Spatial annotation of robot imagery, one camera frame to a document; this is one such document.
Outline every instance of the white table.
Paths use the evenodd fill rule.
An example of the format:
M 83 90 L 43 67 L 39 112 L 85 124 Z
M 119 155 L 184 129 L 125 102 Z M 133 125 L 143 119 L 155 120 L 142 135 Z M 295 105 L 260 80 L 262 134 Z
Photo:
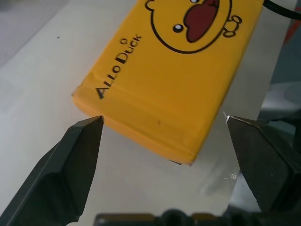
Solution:
M 69 126 L 86 118 L 71 94 L 134 3 L 70 0 L 0 69 L 0 213 L 37 161 Z M 263 10 L 221 112 L 192 167 L 162 159 L 105 127 L 84 214 L 72 225 L 92 225 L 99 212 L 160 214 L 172 207 L 188 214 L 220 214 L 233 188 L 221 170 L 228 174 L 238 168 L 222 111 L 257 117 L 288 23 Z

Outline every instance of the yellow box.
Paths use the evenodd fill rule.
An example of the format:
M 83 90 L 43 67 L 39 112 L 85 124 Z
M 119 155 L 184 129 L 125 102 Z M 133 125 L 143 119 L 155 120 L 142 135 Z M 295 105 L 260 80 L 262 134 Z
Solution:
M 73 93 L 75 104 L 167 159 L 193 162 L 262 3 L 139 0 Z

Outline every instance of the cartoon duck face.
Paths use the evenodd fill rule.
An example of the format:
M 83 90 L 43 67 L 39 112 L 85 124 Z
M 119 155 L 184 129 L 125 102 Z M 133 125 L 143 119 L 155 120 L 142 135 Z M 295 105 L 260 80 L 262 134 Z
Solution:
M 230 18 L 232 0 L 148 0 L 145 7 L 156 37 L 178 53 L 202 51 L 223 32 L 233 37 L 242 23 L 238 16 Z M 227 22 L 236 25 L 228 30 Z

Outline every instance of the black cable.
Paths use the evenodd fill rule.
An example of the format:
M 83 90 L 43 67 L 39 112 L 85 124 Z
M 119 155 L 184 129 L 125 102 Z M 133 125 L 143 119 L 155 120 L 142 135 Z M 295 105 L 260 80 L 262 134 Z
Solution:
M 263 6 L 268 8 L 269 10 L 272 10 L 273 12 L 280 14 L 282 16 L 285 16 L 287 18 L 290 18 L 293 20 L 301 20 L 300 13 L 291 11 L 280 5 L 277 5 L 276 3 L 272 2 L 271 0 L 264 0 Z

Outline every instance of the red mouth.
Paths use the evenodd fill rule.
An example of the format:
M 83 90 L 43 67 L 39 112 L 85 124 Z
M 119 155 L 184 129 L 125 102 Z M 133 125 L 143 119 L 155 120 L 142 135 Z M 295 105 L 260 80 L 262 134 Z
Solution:
M 209 30 L 213 23 L 220 0 L 205 0 L 203 4 L 192 6 L 184 17 L 184 25 L 187 27 L 186 39 L 193 43 L 198 41 Z

